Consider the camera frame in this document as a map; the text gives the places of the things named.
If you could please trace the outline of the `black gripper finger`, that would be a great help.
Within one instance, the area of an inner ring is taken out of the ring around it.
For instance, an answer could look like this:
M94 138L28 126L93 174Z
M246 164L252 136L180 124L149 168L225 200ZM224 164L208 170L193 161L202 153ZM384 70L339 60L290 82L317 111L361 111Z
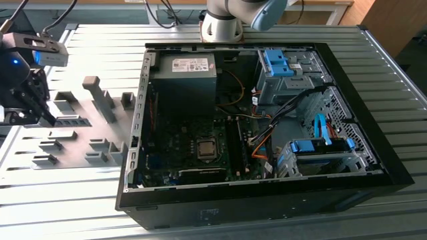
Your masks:
M53 127L56 124L56 117L49 112L46 101L50 99L46 74L42 69L30 69L28 79L21 84L21 100L26 107L14 107L24 111L30 111L37 117L38 122L46 127Z
M38 117L26 110L0 107L1 125L33 125L38 122Z

